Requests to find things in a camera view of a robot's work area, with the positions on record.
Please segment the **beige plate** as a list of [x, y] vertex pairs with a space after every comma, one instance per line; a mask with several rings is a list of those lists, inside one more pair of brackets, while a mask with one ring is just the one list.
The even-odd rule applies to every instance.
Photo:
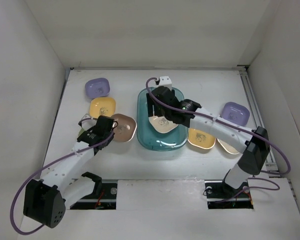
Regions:
[[148, 118], [148, 121], [160, 134], [167, 134], [178, 127], [178, 124], [167, 120], [164, 116], [151, 116]]

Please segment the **green plate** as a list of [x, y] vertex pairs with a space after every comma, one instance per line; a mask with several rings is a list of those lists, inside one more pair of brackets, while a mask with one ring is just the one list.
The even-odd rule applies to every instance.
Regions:
[[80, 129], [78, 136], [80, 136], [85, 130], [83, 128]]

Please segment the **yellow plate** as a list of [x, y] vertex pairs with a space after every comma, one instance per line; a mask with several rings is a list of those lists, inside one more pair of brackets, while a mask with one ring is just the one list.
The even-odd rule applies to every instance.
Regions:
[[112, 97], [97, 97], [93, 99], [89, 107], [89, 115], [93, 118], [99, 116], [111, 117], [116, 111], [116, 101]]
[[209, 150], [214, 147], [216, 138], [206, 132], [189, 128], [188, 129], [188, 142], [197, 148]]

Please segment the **brown plate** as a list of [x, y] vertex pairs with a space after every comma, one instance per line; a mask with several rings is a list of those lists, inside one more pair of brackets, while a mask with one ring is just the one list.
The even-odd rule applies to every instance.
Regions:
[[119, 143], [129, 142], [135, 135], [137, 122], [132, 117], [120, 113], [116, 113], [111, 117], [117, 122], [117, 126], [113, 131], [113, 140]]

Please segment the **cream plate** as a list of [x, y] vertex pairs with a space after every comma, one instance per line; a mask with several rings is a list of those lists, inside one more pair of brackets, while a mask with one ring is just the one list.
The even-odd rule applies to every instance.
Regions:
[[218, 141], [218, 143], [223, 147], [223, 149], [231, 154], [231, 155], [238, 155], [240, 154], [239, 151], [237, 151], [234, 147], [232, 147], [231, 145], [229, 145], [228, 143], [226, 143], [225, 141], [220, 140], [219, 138], [216, 139]]

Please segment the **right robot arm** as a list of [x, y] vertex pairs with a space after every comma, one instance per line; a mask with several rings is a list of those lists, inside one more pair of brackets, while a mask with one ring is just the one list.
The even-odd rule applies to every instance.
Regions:
[[225, 196], [233, 197], [249, 177], [261, 173], [270, 152], [268, 133], [264, 128], [253, 130], [235, 125], [214, 116], [193, 100], [178, 100], [174, 90], [166, 86], [148, 90], [147, 97], [152, 100], [156, 115], [177, 125], [210, 134], [241, 153], [238, 162], [220, 184], [219, 190]]

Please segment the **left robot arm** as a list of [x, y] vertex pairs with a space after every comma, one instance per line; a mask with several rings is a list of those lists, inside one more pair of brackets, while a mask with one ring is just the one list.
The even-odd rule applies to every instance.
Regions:
[[114, 138], [118, 122], [100, 116], [94, 126], [78, 136], [69, 156], [64, 157], [41, 179], [31, 179], [25, 186], [23, 214], [49, 228], [55, 228], [67, 209], [85, 196], [97, 198], [102, 192], [102, 178], [82, 167]]

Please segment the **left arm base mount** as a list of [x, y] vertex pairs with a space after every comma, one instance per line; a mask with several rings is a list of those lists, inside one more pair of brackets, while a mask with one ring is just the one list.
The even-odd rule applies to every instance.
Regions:
[[92, 193], [84, 195], [70, 206], [70, 210], [115, 210], [117, 208], [117, 180], [102, 180], [91, 172], [81, 175], [94, 182]]

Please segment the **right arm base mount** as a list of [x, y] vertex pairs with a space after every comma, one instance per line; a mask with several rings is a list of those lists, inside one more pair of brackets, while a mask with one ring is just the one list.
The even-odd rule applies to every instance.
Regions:
[[221, 180], [205, 180], [203, 195], [206, 196], [207, 207], [209, 210], [223, 209], [253, 209], [253, 201], [249, 187], [245, 181], [238, 189], [227, 186]]

